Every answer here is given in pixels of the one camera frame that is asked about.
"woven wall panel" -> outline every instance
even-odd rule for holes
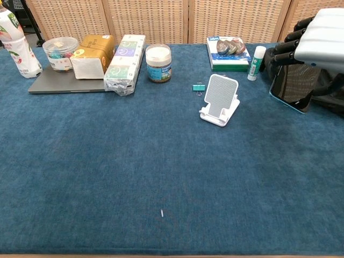
[[[295,24],[299,20],[314,16],[322,8],[344,8],[344,0],[297,0],[291,6],[290,12],[287,15],[286,23],[283,26],[281,39],[284,39],[288,33],[292,32]]]
[[[109,34],[101,0],[26,0],[45,39]]]
[[[206,37],[227,35],[244,42],[277,40],[290,1],[284,0],[192,0],[189,43],[204,43]]]
[[[187,43],[188,0],[104,0],[104,6],[117,44],[125,34],[144,34],[148,44]]]

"white phone stand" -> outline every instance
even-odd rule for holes
[[[200,117],[218,126],[225,126],[240,104],[237,95],[238,82],[225,76],[210,76],[204,101],[208,103]]]

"glue stick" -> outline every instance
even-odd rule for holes
[[[254,52],[254,56],[252,59],[251,67],[249,68],[248,75],[247,75],[247,78],[250,81],[255,81],[257,79],[257,74],[260,68],[260,64],[263,61],[263,57],[266,50],[267,48],[263,46],[256,47],[256,50]]]

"plastic bottle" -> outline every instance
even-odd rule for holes
[[[266,50],[267,50],[267,48],[263,47],[263,46],[257,46],[256,47],[256,50],[254,51],[252,63],[251,63],[251,66],[248,70],[248,75],[247,75],[247,78],[250,81],[255,81],[257,79],[257,74],[258,74],[260,65],[263,61]]]
[[[0,0],[0,40],[11,54],[20,74],[33,78],[42,72],[42,66],[32,52],[16,16]]]

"gray laptop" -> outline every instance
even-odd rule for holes
[[[32,94],[102,92],[103,80],[77,80],[74,72],[58,73],[47,66],[29,88]]]

